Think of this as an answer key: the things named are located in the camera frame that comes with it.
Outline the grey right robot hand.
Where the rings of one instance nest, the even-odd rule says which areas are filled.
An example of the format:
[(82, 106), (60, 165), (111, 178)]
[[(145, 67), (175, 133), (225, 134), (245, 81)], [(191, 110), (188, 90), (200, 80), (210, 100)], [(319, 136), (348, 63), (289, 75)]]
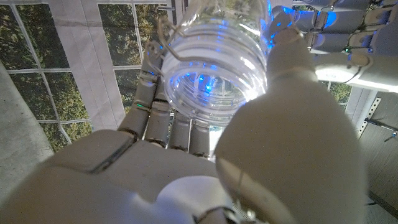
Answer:
[(210, 162), (122, 131), (98, 131), (47, 159), (1, 205), (2, 223), (362, 223), (356, 135), (317, 82), (300, 32), (272, 35), (269, 89), (242, 106)]

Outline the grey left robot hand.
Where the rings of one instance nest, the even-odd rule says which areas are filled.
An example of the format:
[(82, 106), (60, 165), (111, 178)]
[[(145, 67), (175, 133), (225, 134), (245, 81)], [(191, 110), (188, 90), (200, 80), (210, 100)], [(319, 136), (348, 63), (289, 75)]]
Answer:
[(272, 1), (292, 16), (319, 80), (397, 92), (397, 1)]

